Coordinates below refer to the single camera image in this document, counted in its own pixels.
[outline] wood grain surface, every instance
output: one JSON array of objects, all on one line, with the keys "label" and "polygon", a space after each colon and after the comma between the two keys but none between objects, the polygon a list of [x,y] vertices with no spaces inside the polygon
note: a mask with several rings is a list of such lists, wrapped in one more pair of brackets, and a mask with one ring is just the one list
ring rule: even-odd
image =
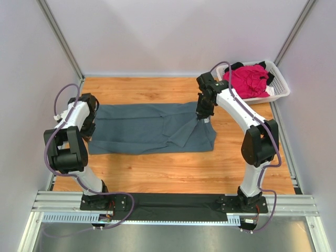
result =
[{"label": "wood grain surface", "polygon": [[[197,101],[195,78],[87,78],[82,93],[90,92],[101,104],[185,103]],[[252,108],[272,118],[268,103]],[[236,193],[243,181],[245,161],[240,153],[244,134],[222,108],[215,108],[212,125],[217,132],[214,151],[167,154],[90,155],[89,166],[110,192]],[[294,194],[286,160],[266,172],[263,188]],[[54,191],[80,191],[67,177],[58,177]]]}]

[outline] white wall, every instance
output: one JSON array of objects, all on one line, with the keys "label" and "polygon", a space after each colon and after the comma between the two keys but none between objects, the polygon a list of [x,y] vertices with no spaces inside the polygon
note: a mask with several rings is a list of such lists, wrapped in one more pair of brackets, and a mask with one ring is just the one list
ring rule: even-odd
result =
[{"label": "white wall", "polygon": [[[0,0],[0,250],[16,251],[37,190],[49,178],[43,132],[55,125],[53,99],[78,83],[35,0]],[[66,107],[65,92],[59,109]]]},{"label": "white wall", "polygon": [[275,60],[307,0],[47,0],[85,75],[183,76]]},{"label": "white wall", "polygon": [[319,0],[280,64],[291,94],[280,99],[301,185],[314,195],[336,251],[336,2]]}]

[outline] laundry basket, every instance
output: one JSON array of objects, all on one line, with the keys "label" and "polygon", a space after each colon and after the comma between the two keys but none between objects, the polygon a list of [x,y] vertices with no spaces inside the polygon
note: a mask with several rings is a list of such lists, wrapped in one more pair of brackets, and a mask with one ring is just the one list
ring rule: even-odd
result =
[{"label": "laundry basket", "polygon": [[[260,63],[260,61],[253,61],[253,62],[245,62],[243,63],[244,66],[252,66],[254,64]],[[290,90],[288,85],[280,73],[277,66],[272,62],[265,60],[266,63],[266,70],[269,71],[271,74],[274,75],[274,79],[271,82],[270,86],[274,88],[274,96],[263,97],[263,98],[248,98],[244,99],[247,104],[256,104],[256,103],[263,103],[263,102],[272,102],[280,97],[284,97],[289,95]],[[227,64],[220,65],[216,68],[217,77],[219,80],[223,80],[224,70],[227,68]]]}]

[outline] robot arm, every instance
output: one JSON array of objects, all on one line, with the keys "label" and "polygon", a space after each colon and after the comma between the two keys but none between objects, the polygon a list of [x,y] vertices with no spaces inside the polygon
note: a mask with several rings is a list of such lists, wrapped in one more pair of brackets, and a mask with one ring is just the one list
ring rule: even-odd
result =
[{"label": "robot arm", "polygon": [[[241,207],[255,206],[260,200],[262,192],[258,187],[260,173],[265,165],[273,160],[276,151],[271,143],[269,135],[260,123],[264,122],[274,137],[279,147],[278,124],[274,120],[265,120],[249,107],[232,89],[234,97],[229,92],[226,80],[215,81],[210,72],[204,73],[197,78],[199,89],[196,114],[198,119],[214,115],[214,106],[225,109],[243,130],[245,137],[241,146],[241,154],[246,161],[244,180],[238,188],[238,196],[241,199]],[[253,117],[244,110],[236,100],[239,100]]]},{"label": "robot arm", "polygon": [[[48,148],[49,165],[52,169],[61,174],[76,175],[86,188],[94,192],[106,193],[108,190],[104,182],[96,177],[92,169],[88,166],[88,152],[83,141],[83,139],[88,141],[95,131],[93,120],[96,117],[99,102],[90,93],[83,94],[79,98],[73,113],[68,120],[65,121],[74,103],[75,99],[71,98],[68,102],[68,109],[63,111],[59,116],[55,116],[58,122],[55,128],[44,132],[45,143],[47,143],[55,129],[59,128],[65,122]],[[61,147],[67,143],[69,144],[68,147],[61,149]],[[78,183],[78,180],[74,176],[72,178]],[[106,196],[88,192],[83,187],[82,189],[82,201],[86,203],[87,206],[91,205],[95,208],[105,209],[110,203]]]}]

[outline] gray shirt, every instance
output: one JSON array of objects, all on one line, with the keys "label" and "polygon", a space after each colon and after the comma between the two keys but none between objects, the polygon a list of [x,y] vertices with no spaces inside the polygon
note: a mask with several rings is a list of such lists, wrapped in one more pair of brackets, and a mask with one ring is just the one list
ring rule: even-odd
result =
[{"label": "gray shirt", "polygon": [[197,102],[101,105],[90,154],[212,151],[216,132],[197,120]]}]

